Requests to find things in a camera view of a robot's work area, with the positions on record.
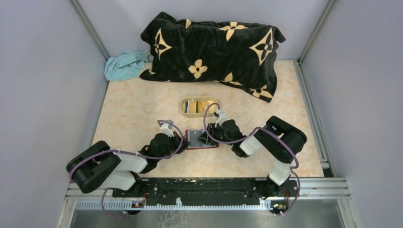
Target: beige tiled floor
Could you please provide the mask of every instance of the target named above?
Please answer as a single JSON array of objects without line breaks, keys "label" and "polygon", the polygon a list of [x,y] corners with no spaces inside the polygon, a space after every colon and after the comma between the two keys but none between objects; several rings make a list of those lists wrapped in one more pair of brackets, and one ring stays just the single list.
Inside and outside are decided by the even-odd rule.
[{"label": "beige tiled floor", "polygon": [[[138,151],[158,133],[158,119],[171,119],[183,131],[203,128],[202,118],[186,118],[179,112],[180,101],[189,96],[214,96],[221,109],[236,121],[244,134],[263,126],[272,116],[289,122],[308,138],[297,155],[301,177],[323,177],[304,101],[292,61],[275,62],[278,88],[271,103],[240,89],[215,82],[169,83],[139,78],[110,82],[99,118],[94,142],[105,140],[111,147]],[[265,151],[239,158],[230,146],[190,150],[158,163],[142,177],[267,177],[274,158]]]}]

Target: light blue towel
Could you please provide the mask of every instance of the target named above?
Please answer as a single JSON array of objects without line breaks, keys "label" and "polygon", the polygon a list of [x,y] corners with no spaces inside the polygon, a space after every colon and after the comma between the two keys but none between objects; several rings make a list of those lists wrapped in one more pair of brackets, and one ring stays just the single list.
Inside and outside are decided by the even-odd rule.
[{"label": "light blue towel", "polygon": [[148,56],[144,51],[123,52],[117,58],[109,58],[105,66],[105,77],[108,81],[119,81],[139,76]]}]

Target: black pillow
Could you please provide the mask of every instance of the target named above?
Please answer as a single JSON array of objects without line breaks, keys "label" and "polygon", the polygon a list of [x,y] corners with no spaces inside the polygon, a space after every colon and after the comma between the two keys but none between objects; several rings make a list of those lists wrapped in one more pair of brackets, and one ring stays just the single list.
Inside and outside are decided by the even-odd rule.
[{"label": "black pillow", "polygon": [[270,102],[277,86],[274,72],[278,42],[275,26],[239,22],[175,20],[165,12],[141,33],[151,46],[151,81],[217,81]]}]

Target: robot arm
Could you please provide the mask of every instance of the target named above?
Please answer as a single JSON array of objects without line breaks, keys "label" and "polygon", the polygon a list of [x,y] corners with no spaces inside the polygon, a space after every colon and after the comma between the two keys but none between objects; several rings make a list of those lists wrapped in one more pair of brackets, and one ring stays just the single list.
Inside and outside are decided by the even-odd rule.
[{"label": "robot arm", "polygon": [[[84,159],[111,150],[110,153],[97,156],[82,164],[73,173],[73,181],[83,193],[90,193],[97,188],[138,191],[139,188],[134,188],[135,183],[141,181],[137,173],[151,171],[159,161],[147,157],[169,156],[178,148],[181,137],[171,129],[168,123],[160,124],[160,132],[150,141],[150,145],[144,146],[140,152],[136,153],[111,150],[105,141],[99,141],[71,160],[66,170],[70,173]],[[183,152],[188,145],[189,143],[184,140],[177,153]]]},{"label": "robot arm", "polygon": [[[217,122],[208,126],[208,131],[213,132],[212,136],[215,139],[220,139],[223,142],[229,142],[245,137],[235,124],[234,120],[228,120],[227,116],[220,110],[214,113]],[[272,116],[267,120],[264,129],[274,133],[289,146],[296,155],[302,150],[302,147],[307,142],[306,135],[298,128],[281,120],[276,116]],[[208,136],[203,134],[199,140],[206,143]],[[290,177],[290,167],[293,161],[292,156],[277,140],[268,135],[262,130],[256,131],[252,136],[248,137],[241,143],[234,143],[232,151],[239,157],[249,157],[258,150],[264,148],[270,152],[276,159],[274,166],[268,176],[267,189],[264,190],[266,195],[278,195],[283,192],[283,186]]]},{"label": "robot arm", "polygon": [[[267,120],[263,128],[280,136],[280,139],[289,146],[295,155],[302,150],[307,142],[307,137],[302,131],[276,116],[272,116]],[[253,136],[243,141],[240,148],[248,156],[261,148],[265,148],[276,158],[269,178],[278,186],[281,186],[289,179],[293,158],[284,146],[267,133],[258,130]]]}]

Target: gray wall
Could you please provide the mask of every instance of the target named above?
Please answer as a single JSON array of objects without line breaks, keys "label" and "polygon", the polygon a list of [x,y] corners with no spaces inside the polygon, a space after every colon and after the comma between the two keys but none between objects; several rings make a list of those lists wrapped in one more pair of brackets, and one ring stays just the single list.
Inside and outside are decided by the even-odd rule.
[{"label": "gray wall", "polygon": [[161,11],[176,19],[241,21],[280,28],[287,41],[278,58],[300,56],[328,0],[79,0],[106,49],[112,56],[122,51],[150,49],[140,33]]},{"label": "gray wall", "polygon": [[55,227],[105,61],[67,0],[0,1],[0,227]]},{"label": "gray wall", "polygon": [[339,1],[303,67],[365,228],[402,227],[403,1]]}]

